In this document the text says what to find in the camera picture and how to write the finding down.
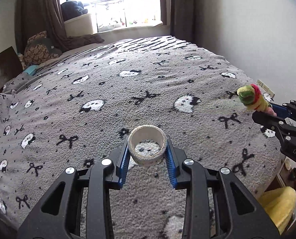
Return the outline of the colourful plush toy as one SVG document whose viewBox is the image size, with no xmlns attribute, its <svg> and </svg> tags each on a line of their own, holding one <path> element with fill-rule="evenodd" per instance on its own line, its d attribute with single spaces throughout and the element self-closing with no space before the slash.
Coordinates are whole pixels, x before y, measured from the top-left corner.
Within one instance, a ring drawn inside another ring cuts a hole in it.
<svg viewBox="0 0 296 239">
<path fill-rule="evenodd" d="M 270 102 L 262 95 L 258 85 L 250 84 L 242 86 L 237 89 L 237 95 L 249 111 L 264 112 L 271 116 L 277 116 Z"/>
</svg>

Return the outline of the brown curtain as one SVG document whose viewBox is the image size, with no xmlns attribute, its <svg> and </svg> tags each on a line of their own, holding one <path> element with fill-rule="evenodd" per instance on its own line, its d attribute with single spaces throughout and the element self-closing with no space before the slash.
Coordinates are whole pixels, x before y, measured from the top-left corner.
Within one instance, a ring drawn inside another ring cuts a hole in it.
<svg viewBox="0 0 296 239">
<path fill-rule="evenodd" d="M 171 0 L 170 34 L 178 39 L 193 41 L 194 0 Z"/>
<path fill-rule="evenodd" d="M 17 0 L 15 10 L 15 40 L 18 52 L 23 52 L 32 36 L 46 31 L 53 45 L 67 51 L 60 0 Z"/>
</svg>

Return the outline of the wall power socket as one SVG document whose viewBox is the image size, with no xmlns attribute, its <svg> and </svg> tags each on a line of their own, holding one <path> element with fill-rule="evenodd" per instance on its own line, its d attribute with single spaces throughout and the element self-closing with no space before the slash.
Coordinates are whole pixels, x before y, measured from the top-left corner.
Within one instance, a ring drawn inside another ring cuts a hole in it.
<svg viewBox="0 0 296 239">
<path fill-rule="evenodd" d="M 275 97 L 275 93 L 266 85 L 264 84 L 261 80 L 257 80 L 256 84 L 261 87 L 272 99 Z"/>
</svg>

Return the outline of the metal drying rack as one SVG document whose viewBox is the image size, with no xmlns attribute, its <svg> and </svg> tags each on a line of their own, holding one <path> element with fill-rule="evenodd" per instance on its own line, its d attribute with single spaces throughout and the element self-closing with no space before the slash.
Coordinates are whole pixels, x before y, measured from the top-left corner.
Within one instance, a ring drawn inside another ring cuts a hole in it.
<svg viewBox="0 0 296 239">
<path fill-rule="evenodd" d="M 127 27 L 124 0 L 104 0 L 88 6 L 96 32 Z"/>
</svg>

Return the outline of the brown patterned pillow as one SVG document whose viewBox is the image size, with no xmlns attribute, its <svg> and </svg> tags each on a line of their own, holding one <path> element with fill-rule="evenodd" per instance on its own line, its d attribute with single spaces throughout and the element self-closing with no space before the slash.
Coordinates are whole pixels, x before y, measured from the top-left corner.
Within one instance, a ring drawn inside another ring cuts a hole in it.
<svg viewBox="0 0 296 239">
<path fill-rule="evenodd" d="M 50 59 L 58 58 L 62 55 L 62 51 L 57 49 L 50 38 L 47 31 L 42 31 L 27 40 L 27 46 L 24 50 L 25 65 L 40 65 Z"/>
</svg>

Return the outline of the dark blue clothes pile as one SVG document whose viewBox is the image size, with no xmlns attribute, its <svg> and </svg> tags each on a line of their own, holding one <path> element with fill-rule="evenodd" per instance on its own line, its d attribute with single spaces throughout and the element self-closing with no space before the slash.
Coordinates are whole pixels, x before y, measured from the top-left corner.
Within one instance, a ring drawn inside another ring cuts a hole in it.
<svg viewBox="0 0 296 239">
<path fill-rule="evenodd" d="M 62 3 L 61 10 L 64 22 L 88 13 L 88 9 L 84 8 L 83 3 L 77 1 Z"/>
</svg>

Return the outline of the white storage box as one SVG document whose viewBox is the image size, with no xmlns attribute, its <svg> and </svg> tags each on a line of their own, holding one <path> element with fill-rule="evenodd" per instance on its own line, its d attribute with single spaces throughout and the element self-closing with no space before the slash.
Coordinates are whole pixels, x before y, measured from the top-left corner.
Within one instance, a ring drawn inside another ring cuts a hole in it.
<svg viewBox="0 0 296 239">
<path fill-rule="evenodd" d="M 64 22 L 66 35 L 68 37 L 78 37 L 92 35 L 93 27 L 90 14 L 84 14 Z"/>
</svg>

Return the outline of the grey cat pattern bedspread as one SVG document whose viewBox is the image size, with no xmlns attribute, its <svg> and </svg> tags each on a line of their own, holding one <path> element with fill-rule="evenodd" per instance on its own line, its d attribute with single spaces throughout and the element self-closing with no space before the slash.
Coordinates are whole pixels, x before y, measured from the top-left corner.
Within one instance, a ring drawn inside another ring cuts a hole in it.
<svg viewBox="0 0 296 239">
<path fill-rule="evenodd" d="M 0 238 L 14 237 L 67 167 L 88 169 L 154 125 L 206 168 L 229 168 L 259 197 L 284 158 L 237 97 L 251 84 L 224 57 L 177 38 L 70 52 L 0 88 Z"/>
</svg>

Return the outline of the window with dark frame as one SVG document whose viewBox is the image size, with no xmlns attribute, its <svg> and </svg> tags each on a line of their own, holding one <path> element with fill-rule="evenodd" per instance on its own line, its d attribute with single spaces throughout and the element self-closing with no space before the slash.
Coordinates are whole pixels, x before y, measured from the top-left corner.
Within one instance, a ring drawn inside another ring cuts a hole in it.
<svg viewBox="0 0 296 239">
<path fill-rule="evenodd" d="M 166 0 L 59 0 L 69 36 L 167 24 Z"/>
</svg>

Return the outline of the teal cloth by pillow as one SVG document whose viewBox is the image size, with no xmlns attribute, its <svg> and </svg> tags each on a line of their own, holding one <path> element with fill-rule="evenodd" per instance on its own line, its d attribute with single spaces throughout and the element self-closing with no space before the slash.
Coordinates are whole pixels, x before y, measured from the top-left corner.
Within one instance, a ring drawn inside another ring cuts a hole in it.
<svg viewBox="0 0 296 239">
<path fill-rule="evenodd" d="M 38 68 L 38 65 L 30 65 L 23 72 L 30 76 L 33 76 L 37 72 Z"/>
</svg>

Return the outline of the brown right curtain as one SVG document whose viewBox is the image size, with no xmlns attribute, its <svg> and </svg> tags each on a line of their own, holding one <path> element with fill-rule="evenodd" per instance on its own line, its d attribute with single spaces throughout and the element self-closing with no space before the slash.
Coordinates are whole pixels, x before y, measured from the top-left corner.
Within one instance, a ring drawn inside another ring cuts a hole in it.
<svg viewBox="0 0 296 239">
<path fill-rule="evenodd" d="M 178 39 L 193 41 L 194 0 L 171 0 L 170 34 Z"/>
</svg>

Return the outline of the brown left curtain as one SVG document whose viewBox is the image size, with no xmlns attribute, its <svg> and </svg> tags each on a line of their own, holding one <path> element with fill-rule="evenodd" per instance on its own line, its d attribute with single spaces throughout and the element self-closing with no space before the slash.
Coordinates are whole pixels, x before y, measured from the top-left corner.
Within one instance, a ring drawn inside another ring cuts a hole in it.
<svg viewBox="0 0 296 239">
<path fill-rule="evenodd" d="M 53 45 L 67 51 L 60 0 L 17 0 L 15 10 L 15 40 L 18 52 L 23 52 L 32 36 L 46 31 Z"/>
</svg>

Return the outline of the dark wooden headboard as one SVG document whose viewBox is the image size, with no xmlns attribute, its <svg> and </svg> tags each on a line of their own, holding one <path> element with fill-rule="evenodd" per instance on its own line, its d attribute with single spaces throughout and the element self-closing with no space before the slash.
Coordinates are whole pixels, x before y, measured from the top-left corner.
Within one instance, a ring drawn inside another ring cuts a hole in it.
<svg viewBox="0 0 296 239">
<path fill-rule="evenodd" d="M 12 46 L 0 53 L 0 91 L 6 82 L 23 72 L 23 66 Z"/>
</svg>

